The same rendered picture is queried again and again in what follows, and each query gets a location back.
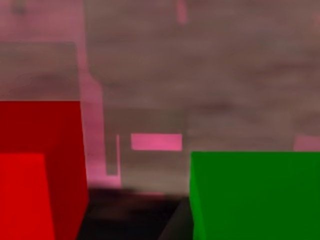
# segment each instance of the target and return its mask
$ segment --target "dark green cube face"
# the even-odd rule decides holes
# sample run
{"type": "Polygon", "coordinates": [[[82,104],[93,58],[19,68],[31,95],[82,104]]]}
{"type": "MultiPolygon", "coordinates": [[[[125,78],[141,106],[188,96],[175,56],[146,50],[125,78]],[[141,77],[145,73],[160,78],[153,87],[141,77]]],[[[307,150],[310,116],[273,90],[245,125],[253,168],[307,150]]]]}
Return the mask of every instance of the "dark green cube face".
{"type": "Polygon", "coordinates": [[[319,170],[318,152],[193,152],[194,239],[320,239],[319,170]]]}

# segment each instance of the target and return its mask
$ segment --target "brown surface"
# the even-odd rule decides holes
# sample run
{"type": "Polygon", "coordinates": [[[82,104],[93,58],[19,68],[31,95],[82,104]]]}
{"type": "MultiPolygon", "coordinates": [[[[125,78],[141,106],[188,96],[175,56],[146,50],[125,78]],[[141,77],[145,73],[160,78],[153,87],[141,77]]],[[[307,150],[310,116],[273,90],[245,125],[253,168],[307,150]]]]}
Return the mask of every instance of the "brown surface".
{"type": "MultiPolygon", "coordinates": [[[[71,32],[75,20],[53,16],[75,5],[52,7],[46,34],[71,32]]],[[[320,2],[189,0],[187,9],[181,26],[173,0],[86,1],[90,71],[105,104],[187,109],[190,151],[292,151],[295,135],[320,134],[320,2]]],[[[173,169],[140,171],[187,182],[173,169]]],[[[169,179],[158,184],[172,193],[169,179]]]]}

